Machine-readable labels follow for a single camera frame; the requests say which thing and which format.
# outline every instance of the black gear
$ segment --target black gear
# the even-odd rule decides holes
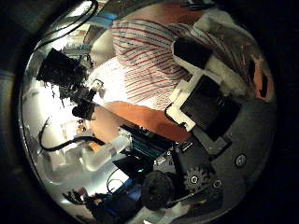
[[[202,189],[205,184],[209,183],[208,172],[198,167],[191,168],[184,177],[185,188],[189,192],[196,192]]]

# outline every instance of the wire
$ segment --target wire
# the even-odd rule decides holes
[[[40,147],[42,148],[42,150],[48,151],[48,152],[53,152],[53,151],[57,151],[60,150],[64,147],[67,147],[70,144],[76,143],[76,142],[80,142],[80,141],[85,141],[85,142],[94,142],[100,146],[104,145],[105,143],[103,141],[101,141],[100,139],[93,137],[93,136],[80,136],[80,137],[76,137],[72,140],[68,140],[67,142],[64,142],[60,145],[58,145],[57,147],[44,147],[42,144],[42,138],[43,138],[43,133],[45,132],[45,129],[49,123],[50,117],[48,117],[48,119],[46,120],[44,126],[42,127],[41,131],[38,134],[38,142]]]
[[[122,185],[124,184],[122,180],[119,180],[119,179],[110,179],[110,180],[108,181],[108,183],[107,183],[107,185],[108,185],[108,189],[107,189],[108,192],[112,192],[112,190],[113,190],[113,189],[110,189],[110,188],[109,188],[110,183],[111,183],[112,181],[120,181]]]
[[[112,190],[109,188],[109,184],[110,184],[110,182],[111,182],[111,180],[110,180],[110,178],[117,172],[117,171],[119,171],[120,169],[118,168],[118,169],[116,169],[115,171],[113,171],[110,175],[109,175],[109,178],[107,179],[107,182],[106,182],[106,187],[107,187],[107,191],[110,193],[110,194],[112,194]]]
[[[61,39],[61,38],[65,37],[65,36],[71,34],[71,33],[74,32],[75,30],[77,30],[81,25],[83,25],[86,21],[88,21],[91,17],[93,17],[94,14],[96,13],[97,9],[98,9],[98,3],[97,3],[96,0],[90,0],[90,1],[93,2],[94,9],[93,9],[92,14],[91,14],[88,18],[86,18],[83,22],[81,22],[80,24],[78,24],[77,26],[75,26],[75,27],[74,27],[73,29],[71,29],[70,31],[66,32],[64,35],[60,35],[60,36],[58,36],[58,37],[55,37],[55,38],[53,38],[53,39],[51,39],[51,40],[48,40],[48,41],[42,43],[41,45],[37,46],[37,47],[34,49],[34,52],[37,51],[38,49],[43,48],[43,47],[46,46],[46,45],[48,45],[48,44],[50,44],[50,43],[52,43],[52,42],[58,40],[58,39]]]
[[[41,39],[44,39],[44,38],[46,38],[46,37],[49,36],[49,35],[55,34],[55,33],[59,32],[59,31],[62,31],[62,30],[64,30],[64,29],[66,29],[66,28],[68,28],[68,27],[74,25],[76,22],[80,21],[83,17],[87,16],[87,14],[88,14],[88,13],[92,10],[92,8],[93,8],[93,1],[91,1],[91,2],[92,2],[92,3],[91,3],[91,5],[90,5],[90,7],[87,9],[87,11],[84,12],[84,13],[82,13],[82,14],[81,14],[78,18],[76,18],[73,22],[71,22],[70,24],[68,24],[68,25],[66,25],[66,26],[64,26],[64,27],[62,27],[62,28],[59,28],[59,29],[57,29],[57,30],[51,31],[51,32],[49,32],[49,33],[43,35],[43,36],[41,37]]]

